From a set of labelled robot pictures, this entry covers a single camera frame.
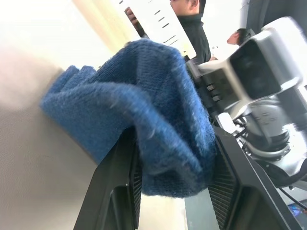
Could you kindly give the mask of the white perforated panel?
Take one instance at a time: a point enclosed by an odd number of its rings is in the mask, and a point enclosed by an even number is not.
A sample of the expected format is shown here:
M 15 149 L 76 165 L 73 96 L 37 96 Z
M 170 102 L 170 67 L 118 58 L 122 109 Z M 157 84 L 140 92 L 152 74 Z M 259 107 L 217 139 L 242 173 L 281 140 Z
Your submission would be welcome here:
M 196 57 L 188 36 L 166 0 L 115 0 L 115 3 L 122 10 L 128 7 L 132 10 L 152 41 L 174 47 L 184 57 Z

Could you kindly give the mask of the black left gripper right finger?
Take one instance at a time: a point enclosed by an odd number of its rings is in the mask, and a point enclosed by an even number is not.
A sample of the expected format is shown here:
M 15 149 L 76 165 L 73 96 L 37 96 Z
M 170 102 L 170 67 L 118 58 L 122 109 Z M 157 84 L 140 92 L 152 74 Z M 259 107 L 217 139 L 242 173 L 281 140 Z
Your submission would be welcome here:
M 266 172 L 236 139 L 214 128 L 218 154 L 209 194 L 220 230 L 298 230 Z

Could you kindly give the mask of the person in black top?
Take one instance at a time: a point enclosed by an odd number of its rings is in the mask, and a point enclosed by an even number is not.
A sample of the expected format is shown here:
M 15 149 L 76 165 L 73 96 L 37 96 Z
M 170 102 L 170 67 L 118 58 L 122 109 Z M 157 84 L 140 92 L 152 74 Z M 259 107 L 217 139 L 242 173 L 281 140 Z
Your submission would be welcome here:
M 191 42 L 200 63 L 211 58 L 209 42 L 203 29 L 206 0 L 170 0 L 170 5 Z

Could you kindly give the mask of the person with black hair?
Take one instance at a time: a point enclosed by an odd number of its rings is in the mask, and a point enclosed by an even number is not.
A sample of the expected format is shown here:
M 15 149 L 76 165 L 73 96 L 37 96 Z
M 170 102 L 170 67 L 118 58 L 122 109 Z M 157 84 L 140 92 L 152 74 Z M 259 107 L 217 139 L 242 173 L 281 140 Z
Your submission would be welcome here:
M 241 46 L 245 41 L 247 41 L 252 36 L 253 34 L 250 32 L 250 30 L 246 28 L 239 28 L 230 35 L 230 37 L 227 39 L 227 43 L 231 45 Z

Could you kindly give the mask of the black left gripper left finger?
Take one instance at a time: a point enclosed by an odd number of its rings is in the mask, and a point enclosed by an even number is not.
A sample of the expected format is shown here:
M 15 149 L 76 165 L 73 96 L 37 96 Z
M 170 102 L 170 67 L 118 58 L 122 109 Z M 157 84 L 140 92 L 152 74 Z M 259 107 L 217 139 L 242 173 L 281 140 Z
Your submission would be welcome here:
M 130 127 L 97 166 L 74 230 L 137 230 L 141 194 L 142 166 Z

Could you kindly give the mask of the blue knitted cloth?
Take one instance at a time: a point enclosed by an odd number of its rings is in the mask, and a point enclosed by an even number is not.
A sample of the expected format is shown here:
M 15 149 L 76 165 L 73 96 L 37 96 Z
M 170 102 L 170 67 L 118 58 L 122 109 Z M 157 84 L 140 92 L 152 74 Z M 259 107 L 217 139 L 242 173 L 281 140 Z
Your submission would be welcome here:
M 173 47 L 140 39 L 100 69 L 70 66 L 40 106 L 96 162 L 135 127 L 148 196 L 194 196 L 212 181 L 213 127 Z

